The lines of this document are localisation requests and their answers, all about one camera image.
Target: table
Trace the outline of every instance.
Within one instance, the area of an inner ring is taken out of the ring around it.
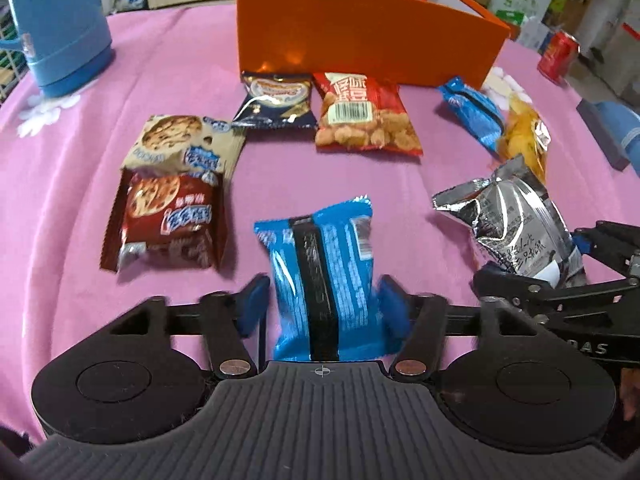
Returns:
[[[30,403],[36,373],[141,300],[165,295],[171,304],[192,303],[214,290],[238,290],[257,272],[270,273],[253,232],[259,219],[308,214],[368,194],[376,277],[389,273],[408,291],[476,304],[468,286],[474,271],[468,231],[433,212],[431,196],[487,175],[495,162],[433,88],[401,90],[424,147],[419,160],[317,153],[308,134],[252,134],[232,184],[233,234],[222,272],[116,276],[100,270],[118,168],[149,115],[229,120],[244,98],[235,6],[131,12],[110,17],[109,24],[116,59],[94,84],[25,123],[38,101],[27,76],[0,110],[1,424],[27,431],[36,442],[43,439]],[[638,224],[633,169],[619,173],[609,167],[575,111],[580,98],[539,75],[538,59],[508,41],[496,65],[524,86],[552,134],[548,188],[568,227],[598,219]],[[317,94],[312,105],[317,114]],[[587,270],[592,282],[616,277],[593,261]],[[272,348],[278,335],[274,300],[269,327]],[[199,344],[191,337],[177,347],[200,359]],[[255,342],[248,345],[254,348]],[[444,364],[471,347],[468,338],[450,342]]]

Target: blue snack package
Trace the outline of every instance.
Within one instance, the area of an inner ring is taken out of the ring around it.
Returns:
[[[504,120],[494,102],[465,85],[459,76],[439,86],[438,90],[465,129],[484,147],[496,152],[498,139],[504,132]]]
[[[361,196],[309,216],[255,223],[280,312],[274,359],[357,361],[397,351],[371,286],[371,215]]]
[[[232,124],[257,130],[313,129],[318,122],[311,111],[311,75],[242,72],[246,98]]]

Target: blue pitcher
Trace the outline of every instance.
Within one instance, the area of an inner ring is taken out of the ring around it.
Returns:
[[[80,88],[113,59],[100,0],[9,0],[18,31],[0,48],[21,50],[47,97]]]

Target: orange box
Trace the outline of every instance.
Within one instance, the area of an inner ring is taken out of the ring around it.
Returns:
[[[240,70],[479,88],[510,30],[473,0],[237,0]]]

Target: foil wrapper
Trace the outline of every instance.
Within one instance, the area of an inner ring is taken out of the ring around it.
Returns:
[[[507,272],[558,286],[583,269],[560,213],[522,155],[489,178],[436,194],[433,206],[468,226],[481,253]]]

